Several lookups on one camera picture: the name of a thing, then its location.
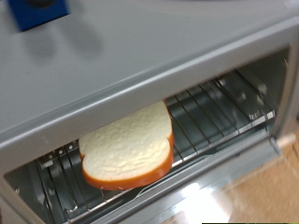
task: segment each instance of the blue object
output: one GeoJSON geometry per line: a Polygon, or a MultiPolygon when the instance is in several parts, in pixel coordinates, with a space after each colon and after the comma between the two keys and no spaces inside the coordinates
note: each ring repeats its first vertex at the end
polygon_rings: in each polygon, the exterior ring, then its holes
{"type": "Polygon", "coordinates": [[[65,0],[56,0],[52,5],[45,8],[31,6],[25,0],[7,0],[7,2],[21,31],[68,14],[65,0]]]}

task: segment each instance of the oven rack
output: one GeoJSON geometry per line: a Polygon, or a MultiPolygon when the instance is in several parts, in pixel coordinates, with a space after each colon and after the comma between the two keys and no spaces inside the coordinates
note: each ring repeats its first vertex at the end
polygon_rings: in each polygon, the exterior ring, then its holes
{"type": "MultiPolygon", "coordinates": [[[[176,139],[173,167],[204,158],[213,148],[275,116],[275,109],[264,100],[263,94],[238,72],[181,92],[167,99],[166,104],[176,139]]],[[[76,222],[94,211],[104,215],[150,189],[147,186],[105,191],[89,186],[81,172],[78,141],[52,151],[35,163],[52,223],[76,222]]]]}

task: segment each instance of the oven opening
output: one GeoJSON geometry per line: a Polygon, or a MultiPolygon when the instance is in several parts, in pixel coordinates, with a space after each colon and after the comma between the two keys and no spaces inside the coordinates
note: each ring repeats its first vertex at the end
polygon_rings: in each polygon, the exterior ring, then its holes
{"type": "MultiPolygon", "coordinates": [[[[166,99],[176,139],[175,163],[172,172],[158,182],[261,129],[271,132],[288,53],[281,50],[166,99]]],[[[82,176],[77,140],[5,178],[45,223],[57,224],[90,223],[156,184],[125,191],[91,187],[82,176]]]]}

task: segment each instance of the bread crust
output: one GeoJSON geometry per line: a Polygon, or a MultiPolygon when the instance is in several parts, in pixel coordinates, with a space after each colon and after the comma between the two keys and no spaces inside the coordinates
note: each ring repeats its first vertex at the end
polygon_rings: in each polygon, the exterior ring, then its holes
{"type": "Polygon", "coordinates": [[[119,190],[119,189],[133,189],[137,187],[142,187],[148,184],[151,184],[158,179],[162,178],[166,175],[170,169],[172,168],[172,163],[174,161],[174,152],[173,146],[175,144],[175,137],[173,132],[167,137],[169,140],[169,153],[167,158],[157,166],[155,169],[147,172],[143,175],[135,176],[132,178],[125,178],[122,180],[101,180],[90,176],[82,167],[82,172],[85,180],[90,185],[98,188],[98,189],[106,189],[106,190],[119,190]]]}

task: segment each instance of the white bread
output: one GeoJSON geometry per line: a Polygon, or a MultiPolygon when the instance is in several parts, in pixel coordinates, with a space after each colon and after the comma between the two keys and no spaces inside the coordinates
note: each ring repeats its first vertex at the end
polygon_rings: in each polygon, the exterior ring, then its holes
{"type": "Polygon", "coordinates": [[[99,189],[131,189],[166,175],[173,163],[174,136],[164,102],[79,138],[86,181],[99,189]]]}

